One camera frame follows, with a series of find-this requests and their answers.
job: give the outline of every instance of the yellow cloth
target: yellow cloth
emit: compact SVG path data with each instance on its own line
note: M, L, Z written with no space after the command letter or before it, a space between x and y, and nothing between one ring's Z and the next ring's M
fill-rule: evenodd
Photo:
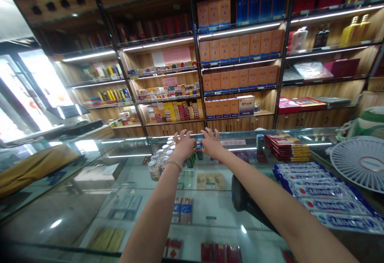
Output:
M33 154L0 174L0 198L44 178L78 157L79 154L67 145L54 146Z

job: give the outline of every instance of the bracelet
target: bracelet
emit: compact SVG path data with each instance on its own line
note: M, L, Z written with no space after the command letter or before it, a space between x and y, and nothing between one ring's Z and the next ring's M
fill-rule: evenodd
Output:
M179 166L180 172L183 171L183 165L181 165L178 161L175 160L167 160L167 163L174 163L175 165Z

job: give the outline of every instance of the white fan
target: white fan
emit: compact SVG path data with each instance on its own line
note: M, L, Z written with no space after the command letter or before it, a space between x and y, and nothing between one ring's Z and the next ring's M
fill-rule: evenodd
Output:
M384 193L384 140L359 136L337 144L330 152L333 166L353 183Z

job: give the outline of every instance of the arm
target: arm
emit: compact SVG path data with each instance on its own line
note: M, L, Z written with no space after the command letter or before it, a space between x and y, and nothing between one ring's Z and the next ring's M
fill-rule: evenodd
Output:
M180 140L177 133L175 134L176 148L170 156L170 160L180 164L196 151L193 148L196 140L190 138L192 131L188 131L186 135L185 133L186 130L180 132ZM177 164L166 164L159 182L133 227L119 263L161 261L171 225L179 173L180 167Z
M220 143L219 132L201 130L202 151L222 161L285 239L298 262L358 263L353 255L291 194Z

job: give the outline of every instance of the gold bottle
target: gold bottle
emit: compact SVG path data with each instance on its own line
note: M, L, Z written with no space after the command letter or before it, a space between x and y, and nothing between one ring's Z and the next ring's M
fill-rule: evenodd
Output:
M368 14L366 14L363 16L359 29L357 31L356 40L358 42L368 40L368 30L370 25L371 22L368 22Z
M360 24L357 23L359 17L355 16L352 19L352 23L345 27L341 34L340 48L351 46L351 42L356 41L357 30Z

